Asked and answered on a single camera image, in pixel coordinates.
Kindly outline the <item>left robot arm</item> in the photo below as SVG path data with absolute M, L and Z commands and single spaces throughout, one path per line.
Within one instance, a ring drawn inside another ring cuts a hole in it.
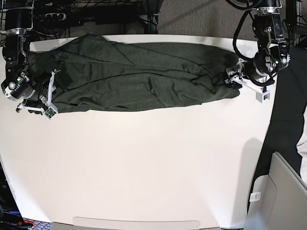
M 283 34 L 283 24 L 278 9 L 282 7 L 279 0 L 246 0 L 246 6 L 239 6 L 238 1 L 228 1 L 237 10 L 243 11 L 233 36 L 233 49 L 238 56 L 238 63 L 226 70 L 225 85 L 234 89 L 242 86 L 259 92 L 269 93 L 268 86 L 275 83 L 279 71 L 289 65 L 288 44 Z M 257 39 L 258 50 L 254 57 L 246 57 L 237 46 L 238 35 L 245 19 L 251 16 L 252 30 Z

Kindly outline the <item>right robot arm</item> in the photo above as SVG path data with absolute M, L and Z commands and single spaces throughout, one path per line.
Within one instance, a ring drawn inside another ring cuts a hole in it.
M 55 75 L 59 70 L 37 76 L 30 67 L 29 53 L 34 27 L 33 0 L 2 0 L 0 2 L 0 33 L 5 36 L 2 56 L 6 61 L 5 80 L 1 84 L 4 96 L 21 101 L 16 112 L 27 110 L 51 119 L 58 113 L 52 103 Z

